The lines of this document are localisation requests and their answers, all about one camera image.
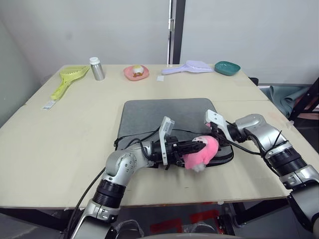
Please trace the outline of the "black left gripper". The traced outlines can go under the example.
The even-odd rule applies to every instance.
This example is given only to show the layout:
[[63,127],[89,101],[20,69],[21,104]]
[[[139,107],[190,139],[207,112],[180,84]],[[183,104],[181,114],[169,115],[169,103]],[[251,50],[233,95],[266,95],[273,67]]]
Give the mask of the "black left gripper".
[[185,167],[183,155],[197,153],[205,146],[203,141],[179,141],[176,136],[168,136],[165,143],[167,167],[171,165]]

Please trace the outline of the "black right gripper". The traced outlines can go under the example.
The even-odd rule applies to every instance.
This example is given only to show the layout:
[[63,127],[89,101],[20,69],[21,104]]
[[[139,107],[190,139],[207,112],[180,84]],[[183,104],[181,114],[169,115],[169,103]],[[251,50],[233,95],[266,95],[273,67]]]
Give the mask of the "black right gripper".
[[225,144],[225,141],[223,140],[224,133],[222,130],[218,128],[218,125],[213,122],[210,122],[210,128],[211,128],[211,136],[215,138],[218,142],[218,151],[221,151],[222,147]]

